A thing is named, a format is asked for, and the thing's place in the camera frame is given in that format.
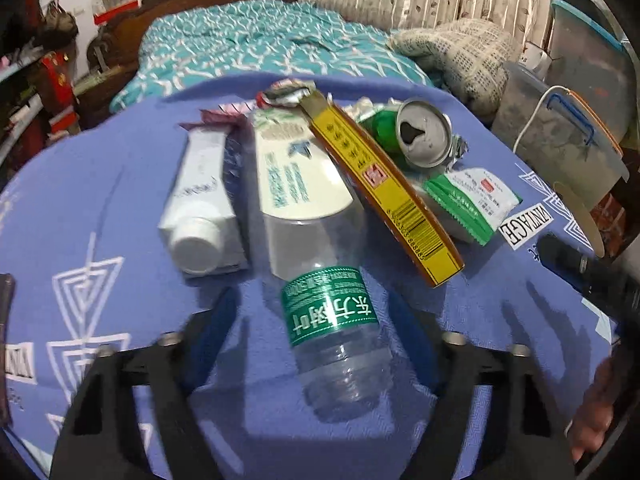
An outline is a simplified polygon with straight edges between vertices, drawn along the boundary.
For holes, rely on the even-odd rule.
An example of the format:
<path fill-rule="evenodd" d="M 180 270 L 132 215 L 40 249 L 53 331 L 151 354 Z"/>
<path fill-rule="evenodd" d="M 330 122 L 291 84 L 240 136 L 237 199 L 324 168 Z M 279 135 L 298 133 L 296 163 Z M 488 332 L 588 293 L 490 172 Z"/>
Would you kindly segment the person's right hand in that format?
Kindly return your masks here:
<path fill-rule="evenodd" d="M 585 453 L 595 453 L 602 446 L 613 421 L 615 400 L 620 395 L 621 374 L 616 356 L 609 356 L 598 366 L 567 434 L 575 463 Z"/>

